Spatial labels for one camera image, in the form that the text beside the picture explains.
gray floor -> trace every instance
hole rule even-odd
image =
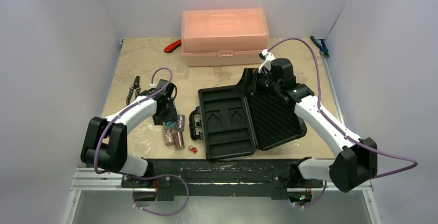
[[[342,193],[326,191],[316,205],[298,210],[287,200],[263,197],[191,197],[187,207],[178,215],[159,217],[132,208],[127,191],[83,191],[74,223],[371,223],[362,191]],[[155,202],[149,208],[171,212],[183,203]]]

red small object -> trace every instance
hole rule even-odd
[[[198,150],[196,149],[196,147],[194,147],[194,146],[192,146],[192,145],[189,146],[189,149],[190,149],[192,152],[194,152],[194,153],[197,153],[197,152],[198,152]]]
[[[172,53],[179,46],[181,46],[181,39],[164,48],[164,52]]]

wooden table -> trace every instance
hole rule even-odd
[[[272,38],[270,44],[274,44],[280,39]],[[199,105],[199,89],[235,85],[242,76],[243,68],[258,67],[258,65],[241,65],[189,68],[185,64],[180,49],[176,49],[171,54],[163,52],[164,47],[176,40],[178,38],[125,38],[106,100],[104,117],[126,106],[125,101],[129,87],[137,75],[140,76],[142,90],[147,90],[150,88],[152,73],[159,67],[169,67],[174,73],[173,83],[178,87],[178,96],[175,99],[177,111],[186,116],[186,123],[188,123],[190,112]],[[333,95],[318,49],[310,39],[306,39],[306,41],[312,45],[318,55],[322,104],[334,116],[337,116]],[[276,58],[290,59],[297,82],[306,84],[317,94],[315,64],[305,45],[298,41],[287,41],[273,49],[272,53]],[[168,72],[159,72],[155,77],[155,84],[161,78],[168,79]],[[191,140],[188,125],[183,133],[186,147],[183,150],[176,150],[175,146],[164,145],[162,129],[162,126],[153,125],[152,118],[145,120],[128,135],[128,152],[144,158],[205,158],[204,141]],[[306,156],[333,158],[330,149],[316,132],[309,125],[307,125],[307,129],[307,134],[303,138],[268,151],[258,150],[255,154],[243,158],[303,158]],[[187,149],[189,145],[195,146],[198,153],[195,154]]]

black tool case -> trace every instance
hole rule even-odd
[[[285,106],[266,92],[240,97],[233,87],[198,91],[199,106],[190,114],[189,126],[193,140],[204,140],[207,159],[251,155],[306,134],[307,127],[293,105]]]

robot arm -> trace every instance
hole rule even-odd
[[[161,79],[157,88],[140,93],[130,105],[145,99],[166,83],[167,81]],[[129,109],[111,125],[106,133],[109,141],[107,144],[103,143],[99,151],[98,165],[100,168],[114,173],[126,173],[139,177],[145,175],[148,162],[136,156],[128,155],[128,134],[151,116],[155,125],[162,125],[166,121],[176,121],[177,111],[174,99],[171,97],[174,88],[175,85],[170,83],[160,94]],[[82,162],[93,165],[96,147],[104,128],[110,120],[113,120],[126,108],[128,106],[106,118],[94,117],[90,120],[81,152]]]
[[[259,69],[245,69],[235,91],[243,97],[253,94],[273,92],[284,104],[295,106],[295,114],[308,123],[327,143],[335,159],[304,158],[292,168],[296,182],[302,180],[330,181],[343,191],[348,192],[356,186],[372,179],[377,174],[377,155],[348,141],[318,109],[318,98],[304,84],[296,82],[293,66],[288,59],[275,59],[267,51],[260,57],[267,56]],[[376,143],[367,138],[362,140],[357,134],[348,130],[324,106],[320,109],[348,136],[361,143],[377,148]]]

